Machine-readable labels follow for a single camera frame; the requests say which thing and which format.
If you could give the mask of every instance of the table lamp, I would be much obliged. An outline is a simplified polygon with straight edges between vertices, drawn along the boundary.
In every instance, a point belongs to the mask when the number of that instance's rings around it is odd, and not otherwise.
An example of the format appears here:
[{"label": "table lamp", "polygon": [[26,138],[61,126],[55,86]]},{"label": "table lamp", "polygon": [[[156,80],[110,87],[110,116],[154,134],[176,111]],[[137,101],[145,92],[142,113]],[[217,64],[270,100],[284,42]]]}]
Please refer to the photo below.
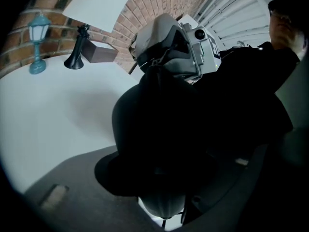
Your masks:
[{"label": "table lamp", "polygon": [[31,74],[39,74],[46,69],[46,63],[40,57],[40,43],[45,39],[51,23],[47,17],[41,14],[28,24],[30,41],[34,44],[34,62],[29,68]]},{"label": "table lamp", "polygon": [[106,32],[112,29],[128,0],[72,0],[63,11],[63,15],[85,23],[78,27],[79,35],[71,56],[64,65],[73,70],[84,66],[81,59],[83,43],[89,38],[90,25]]}]

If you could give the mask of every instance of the white table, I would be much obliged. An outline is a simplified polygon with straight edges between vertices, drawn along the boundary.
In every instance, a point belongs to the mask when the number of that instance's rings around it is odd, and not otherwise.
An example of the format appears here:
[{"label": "white table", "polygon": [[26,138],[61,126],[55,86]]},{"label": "white table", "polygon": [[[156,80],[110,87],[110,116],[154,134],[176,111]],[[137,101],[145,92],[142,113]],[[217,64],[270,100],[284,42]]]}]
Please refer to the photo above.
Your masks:
[{"label": "white table", "polygon": [[112,109],[138,82],[116,63],[67,69],[69,55],[46,59],[38,75],[24,66],[0,80],[0,156],[24,192],[62,161],[115,144]]}]

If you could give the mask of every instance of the brown box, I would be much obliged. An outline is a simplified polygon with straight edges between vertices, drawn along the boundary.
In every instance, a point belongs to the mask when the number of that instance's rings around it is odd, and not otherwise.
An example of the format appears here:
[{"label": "brown box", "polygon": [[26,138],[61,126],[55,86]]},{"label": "brown box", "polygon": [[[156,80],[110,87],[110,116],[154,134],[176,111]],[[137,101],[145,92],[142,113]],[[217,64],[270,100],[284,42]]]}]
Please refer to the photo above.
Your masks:
[{"label": "brown box", "polygon": [[90,63],[105,63],[105,62],[114,62],[118,50],[112,47],[110,44],[103,42],[85,40],[82,55]]}]

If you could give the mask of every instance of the teal lantern figurine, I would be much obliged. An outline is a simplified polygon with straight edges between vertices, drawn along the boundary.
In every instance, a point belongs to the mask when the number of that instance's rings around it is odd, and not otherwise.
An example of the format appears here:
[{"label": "teal lantern figurine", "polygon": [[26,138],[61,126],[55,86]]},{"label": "teal lantern figurine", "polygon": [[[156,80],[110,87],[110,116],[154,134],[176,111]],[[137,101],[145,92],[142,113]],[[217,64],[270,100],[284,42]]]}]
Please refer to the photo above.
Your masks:
[{"label": "teal lantern figurine", "polygon": [[30,41],[34,44],[34,62],[29,69],[31,74],[39,74],[46,69],[46,62],[40,57],[40,43],[45,39],[51,23],[48,18],[41,14],[28,24]]}]

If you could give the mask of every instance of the person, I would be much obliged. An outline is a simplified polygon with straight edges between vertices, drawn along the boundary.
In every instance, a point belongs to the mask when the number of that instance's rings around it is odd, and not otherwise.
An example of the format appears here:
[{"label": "person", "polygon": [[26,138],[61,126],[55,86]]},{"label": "person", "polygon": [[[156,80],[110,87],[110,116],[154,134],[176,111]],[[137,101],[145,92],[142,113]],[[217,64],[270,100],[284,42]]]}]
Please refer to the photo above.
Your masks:
[{"label": "person", "polygon": [[268,7],[271,42],[220,52],[218,71],[193,85],[205,101],[207,145],[253,150],[293,129],[275,92],[299,62],[305,36],[284,2],[274,0]]}]

